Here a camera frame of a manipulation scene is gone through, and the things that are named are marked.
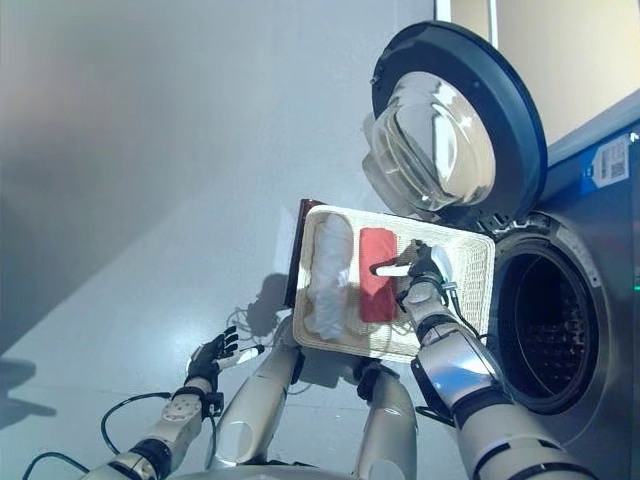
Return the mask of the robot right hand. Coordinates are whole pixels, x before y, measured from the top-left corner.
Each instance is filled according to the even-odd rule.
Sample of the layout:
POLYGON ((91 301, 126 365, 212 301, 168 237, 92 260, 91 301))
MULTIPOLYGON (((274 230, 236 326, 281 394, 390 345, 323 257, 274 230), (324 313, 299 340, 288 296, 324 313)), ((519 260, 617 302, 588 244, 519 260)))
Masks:
POLYGON ((432 258, 432 247, 421 240, 412 240, 391 259, 375 261, 369 272, 377 278, 390 279, 397 293, 408 289, 414 280, 429 275, 443 282, 443 273, 432 258))

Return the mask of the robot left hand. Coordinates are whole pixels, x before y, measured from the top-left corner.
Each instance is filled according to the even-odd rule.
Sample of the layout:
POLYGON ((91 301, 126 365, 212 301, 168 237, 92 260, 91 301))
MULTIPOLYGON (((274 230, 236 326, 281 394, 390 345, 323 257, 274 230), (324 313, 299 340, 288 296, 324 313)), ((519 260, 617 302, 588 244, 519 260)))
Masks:
POLYGON ((202 379, 209 383, 211 390, 217 389, 219 374, 229 368, 253 360, 266 350, 262 344, 240 347, 235 326, 228 327, 213 340, 200 345, 191 355, 185 386, 202 379))

